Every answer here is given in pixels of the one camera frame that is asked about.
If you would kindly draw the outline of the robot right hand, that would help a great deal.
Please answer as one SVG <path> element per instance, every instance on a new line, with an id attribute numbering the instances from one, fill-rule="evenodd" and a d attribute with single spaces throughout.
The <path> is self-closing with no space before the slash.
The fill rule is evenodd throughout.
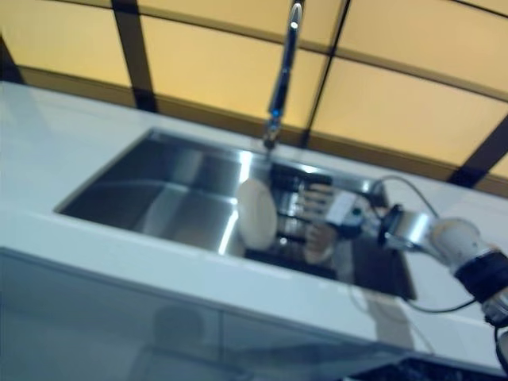
<path id="1" fill-rule="evenodd" d="M 315 228 L 331 230 L 339 239 L 378 238 L 380 218 L 357 193 L 315 184 L 299 192 L 298 204 L 299 218 Z"/>

